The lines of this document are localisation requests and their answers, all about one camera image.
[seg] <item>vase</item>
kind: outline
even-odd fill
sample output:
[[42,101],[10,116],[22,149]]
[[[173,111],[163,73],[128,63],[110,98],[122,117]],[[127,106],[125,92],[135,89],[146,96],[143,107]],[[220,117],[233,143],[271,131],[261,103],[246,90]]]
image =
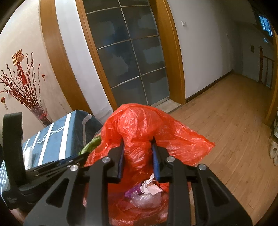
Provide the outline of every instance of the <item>vase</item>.
[[35,106],[31,110],[31,112],[41,122],[43,127],[47,127],[53,122],[52,118],[49,116],[49,114],[47,112],[47,109],[46,109],[43,101],[40,104],[38,104],[37,106]]

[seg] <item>red plastic bag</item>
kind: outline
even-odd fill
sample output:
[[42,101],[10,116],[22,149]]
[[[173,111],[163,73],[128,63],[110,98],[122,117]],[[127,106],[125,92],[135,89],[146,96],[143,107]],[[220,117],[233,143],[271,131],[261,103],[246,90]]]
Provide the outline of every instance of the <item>red plastic bag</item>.
[[[101,144],[89,155],[85,166],[90,166],[107,156],[109,150],[118,147],[123,139],[125,143],[123,178],[119,184],[109,184],[108,193],[125,192],[143,180],[149,179],[153,173],[150,143],[153,136],[158,146],[166,148],[169,155],[187,165],[195,165],[214,147],[214,143],[204,136],[157,108],[124,104],[103,125]],[[161,184],[161,187],[165,191],[168,190],[168,184]],[[131,211],[134,208],[121,210],[118,207],[120,201],[123,199],[118,198],[113,203],[109,200],[110,221],[113,225],[133,225],[137,219],[144,218],[143,215],[151,219],[148,220],[148,224],[160,223],[159,220],[155,221],[158,218],[154,216],[158,216],[168,205],[167,200],[164,200],[162,209],[153,209],[146,213],[140,209]]]

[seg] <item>chinese new year decoration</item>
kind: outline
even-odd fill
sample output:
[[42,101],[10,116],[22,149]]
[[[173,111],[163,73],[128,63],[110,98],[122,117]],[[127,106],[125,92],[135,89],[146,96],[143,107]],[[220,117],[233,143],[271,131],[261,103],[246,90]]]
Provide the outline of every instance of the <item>chinese new year decoration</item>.
[[[0,83],[5,85],[5,89],[1,93],[10,94],[13,98],[25,105],[43,124],[47,127],[51,124],[52,119],[49,117],[44,102],[41,100],[40,74],[38,65],[37,70],[34,69],[33,53],[31,53],[31,61],[29,62],[28,54],[26,53],[27,71],[23,71],[21,62],[24,59],[22,50],[17,51],[13,56],[13,63],[16,66],[16,71],[12,71],[6,64],[8,73],[4,70],[0,74]],[[1,98],[1,102],[5,105],[5,98]]]

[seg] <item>blue tablecloth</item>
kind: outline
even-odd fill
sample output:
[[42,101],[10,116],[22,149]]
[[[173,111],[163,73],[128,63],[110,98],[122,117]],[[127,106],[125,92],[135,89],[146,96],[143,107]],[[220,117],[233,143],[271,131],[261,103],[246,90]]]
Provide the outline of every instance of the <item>blue tablecloth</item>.
[[[22,148],[25,151],[32,147],[32,167],[36,167],[78,154],[101,127],[102,124],[91,114],[75,110],[29,138]],[[9,180],[3,161],[0,168],[1,195],[8,187]]]

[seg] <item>wooden baluster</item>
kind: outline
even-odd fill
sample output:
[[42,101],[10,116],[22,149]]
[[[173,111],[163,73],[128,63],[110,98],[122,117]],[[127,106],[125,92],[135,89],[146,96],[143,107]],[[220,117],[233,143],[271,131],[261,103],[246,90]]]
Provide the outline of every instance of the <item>wooden baluster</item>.
[[266,59],[266,73],[265,73],[264,85],[266,85],[266,82],[267,82],[267,76],[268,76],[268,58]]
[[271,87],[272,87],[273,70],[274,70],[274,61],[272,61],[272,73],[271,73],[270,89],[271,89]]
[[263,53],[262,53],[262,47],[260,46],[260,74],[259,74],[259,83],[262,83],[262,61],[263,61]]

